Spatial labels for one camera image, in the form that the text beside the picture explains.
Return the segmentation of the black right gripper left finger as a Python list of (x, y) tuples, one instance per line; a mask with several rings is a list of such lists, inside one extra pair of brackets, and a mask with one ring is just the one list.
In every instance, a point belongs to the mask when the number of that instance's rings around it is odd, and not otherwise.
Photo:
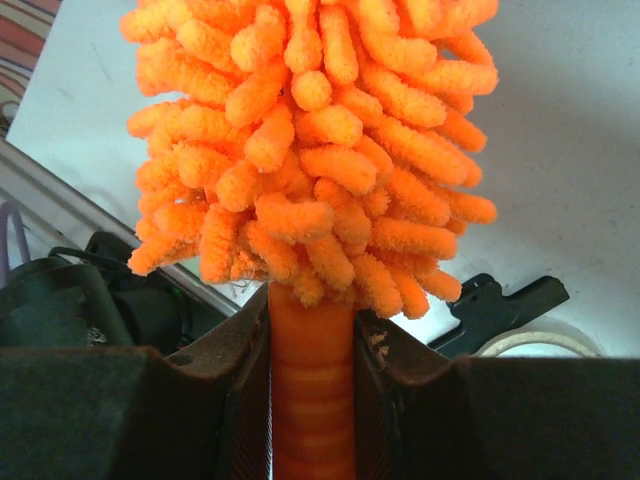
[(266, 479), (267, 291), (163, 356), (148, 347), (1, 352), (5, 479)]

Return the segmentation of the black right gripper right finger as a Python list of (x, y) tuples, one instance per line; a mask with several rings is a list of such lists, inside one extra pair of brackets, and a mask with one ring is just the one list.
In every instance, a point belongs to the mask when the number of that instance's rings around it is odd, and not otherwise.
[(391, 321), (355, 327), (360, 479), (635, 479), (635, 359), (448, 360)]

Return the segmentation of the orange microfiber duster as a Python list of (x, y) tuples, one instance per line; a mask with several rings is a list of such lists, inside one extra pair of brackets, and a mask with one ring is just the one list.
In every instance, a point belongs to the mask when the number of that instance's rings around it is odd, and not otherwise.
[(487, 138), (469, 112), (498, 70), (475, 28), (495, 1), (141, 1), (120, 21), (145, 275), (263, 281), (273, 471), (356, 475), (354, 316), (458, 299), (440, 263), (495, 205), (472, 190)]

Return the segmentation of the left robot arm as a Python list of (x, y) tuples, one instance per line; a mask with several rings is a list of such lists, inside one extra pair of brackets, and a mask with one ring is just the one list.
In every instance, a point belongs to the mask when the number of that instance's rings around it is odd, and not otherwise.
[(11, 270), (1, 290), (4, 347), (150, 346), (170, 355), (225, 315), (163, 273), (131, 273), (132, 249), (110, 232)]

